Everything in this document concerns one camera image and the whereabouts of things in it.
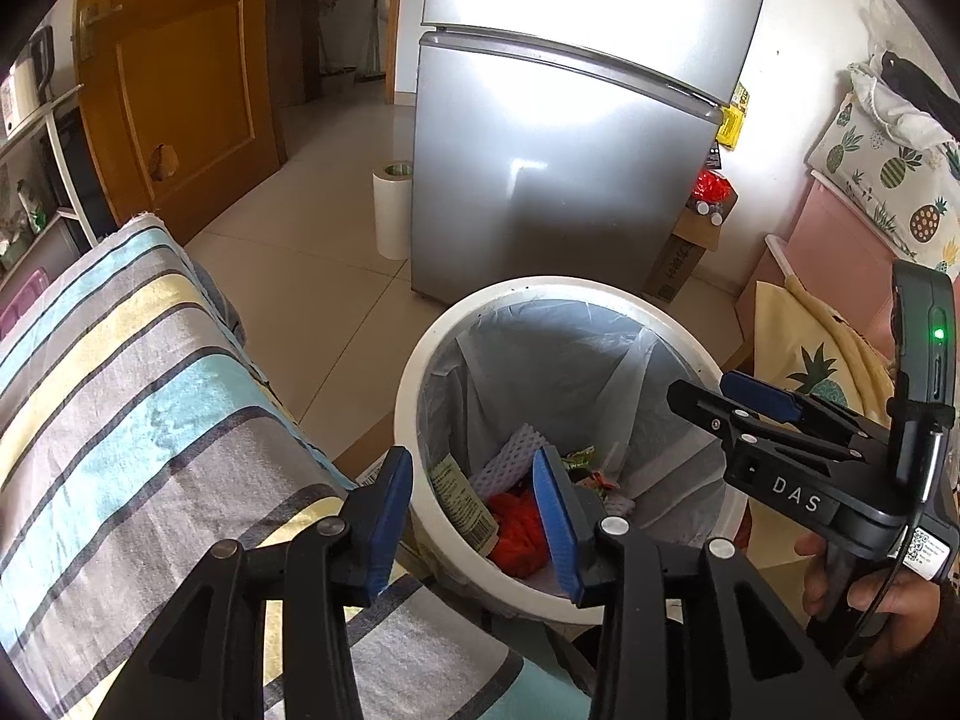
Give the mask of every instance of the pink container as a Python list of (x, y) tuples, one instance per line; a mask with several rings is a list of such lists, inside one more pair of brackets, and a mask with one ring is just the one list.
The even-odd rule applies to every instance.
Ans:
[(23, 314), (27, 313), (27, 309), (35, 303), (35, 300), (37, 300), (49, 286), (50, 277), (47, 275), (47, 271), (38, 268), (31, 274), (30, 278), (24, 282), (24, 285), (18, 290), (17, 294), (13, 295), (13, 300), (3, 309), (3, 313), (0, 314), (0, 340), (3, 340), (6, 334), (13, 330), (13, 325), (16, 324), (16, 321), (20, 319)]
[[(890, 271), (893, 245), (836, 186), (812, 171), (813, 185), (782, 255), (810, 295), (823, 300), (873, 348), (893, 357)], [(736, 303), (744, 335), (754, 330), (757, 281), (784, 283), (784, 269), (768, 250)], [(954, 300), (960, 280), (953, 284)]]

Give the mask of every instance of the striped blanket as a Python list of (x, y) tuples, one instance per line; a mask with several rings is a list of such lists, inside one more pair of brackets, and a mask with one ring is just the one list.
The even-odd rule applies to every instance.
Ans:
[[(241, 341), (229, 302), (144, 215), (0, 343), (0, 644), (51, 717), (93, 717), (210, 544), (286, 541), (352, 486)], [(283, 715), (281, 610), (267, 609), (269, 718)], [(587, 715), (583, 693), (400, 567), (347, 618), (368, 718)]]

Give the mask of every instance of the rice cooker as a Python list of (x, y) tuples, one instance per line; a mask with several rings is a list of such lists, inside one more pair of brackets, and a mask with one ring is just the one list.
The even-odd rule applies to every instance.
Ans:
[(44, 102), (53, 74), (54, 30), (47, 25), (32, 36), (0, 84), (0, 107), (7, 135)]

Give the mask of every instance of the wooden door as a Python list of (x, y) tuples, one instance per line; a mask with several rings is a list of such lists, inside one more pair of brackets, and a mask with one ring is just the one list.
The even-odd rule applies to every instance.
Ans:
[(186, 242), (277, 170), (265, 0), (77, 0), (90, 151), (119, 223)]

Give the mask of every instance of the refrigerator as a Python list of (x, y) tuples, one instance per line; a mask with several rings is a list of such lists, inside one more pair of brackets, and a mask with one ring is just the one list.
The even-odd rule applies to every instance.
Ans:
[(424, 0), (412, 287), (573, 275), (638, 295), (762, 0)]

